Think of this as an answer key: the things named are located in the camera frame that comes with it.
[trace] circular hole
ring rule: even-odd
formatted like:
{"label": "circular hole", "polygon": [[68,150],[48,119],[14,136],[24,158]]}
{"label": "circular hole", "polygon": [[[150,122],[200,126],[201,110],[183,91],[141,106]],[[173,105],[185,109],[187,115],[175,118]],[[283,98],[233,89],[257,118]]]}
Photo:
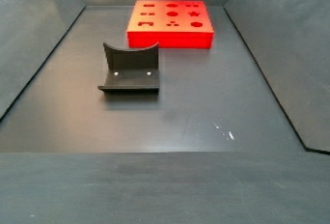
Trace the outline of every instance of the circular hole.
{"label": "circular hole", "polygon": [[168,16],[177,16],[179,13],[177,13],[177,12],[168,12],[167,15],[168,15]]}
{"label": "circular hole", "polygon": [[193,26],[193,27],[201,27],[201,23],[200,22],[191,22],[191,25]]}
{"label": "circular hole", "polygon": [[177,5],[176,5],[176,4],[167,4],[167,6],[168,6],[168,7],[171,7],[171,8],[177,7]]}

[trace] red shape sorter block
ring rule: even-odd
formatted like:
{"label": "red shape sorter block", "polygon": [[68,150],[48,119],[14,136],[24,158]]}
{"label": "red shape sorter block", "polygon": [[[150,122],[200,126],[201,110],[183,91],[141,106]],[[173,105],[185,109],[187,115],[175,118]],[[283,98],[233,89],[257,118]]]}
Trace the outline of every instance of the red shape sorter block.
{"label": "red shape sorter block", "polygon": [[213,30],[203,1],[137,0],[128,22],[128,47],[209,48]]}

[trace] bin floor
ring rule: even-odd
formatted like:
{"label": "bin floor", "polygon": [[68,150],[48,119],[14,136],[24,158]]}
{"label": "bin floor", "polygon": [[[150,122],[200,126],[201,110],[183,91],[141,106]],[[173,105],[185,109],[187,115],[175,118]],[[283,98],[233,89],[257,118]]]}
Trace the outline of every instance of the bin floor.
{"label": "bin floor", "polygon": [[160,92],[108,94],[102,42],[126,48],[130,7],[88,7],[0,125],[1,152],[303,149],[220,7],[207,49],[160,50]]}
{"label": "bin floor", "polygon": [[0,152],[49,152],[0,153],[1,223],[328,223],[330,157],[303,151],[220,8],[211,50],[161,50],[157,96],[96,89],[129,11],[84,11],[0,124]]}

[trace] star-shaped hole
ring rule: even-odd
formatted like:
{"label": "star-shaped hole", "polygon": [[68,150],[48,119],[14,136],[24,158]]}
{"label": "star-shaped hole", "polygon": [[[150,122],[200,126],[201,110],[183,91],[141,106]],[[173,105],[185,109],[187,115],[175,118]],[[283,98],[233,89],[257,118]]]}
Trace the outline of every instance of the star-shaped hole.
{"label": "star-shaped hole", "polygon": [[191,16],[200,16],[200,13],[197,13],[197,12],[189,12],[189,15]]}

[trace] black plastic piece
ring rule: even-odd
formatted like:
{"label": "black plastic piece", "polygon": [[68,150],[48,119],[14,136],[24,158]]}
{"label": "black plastic piece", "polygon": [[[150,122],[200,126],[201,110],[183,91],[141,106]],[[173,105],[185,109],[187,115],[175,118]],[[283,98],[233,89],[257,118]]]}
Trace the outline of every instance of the black plastic piece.
{"label": "black plastic piece", "polygon": [[158,45],[142,49],[118,49],[102,44],[108,75],[102,92],[113,91],[158,91]]}

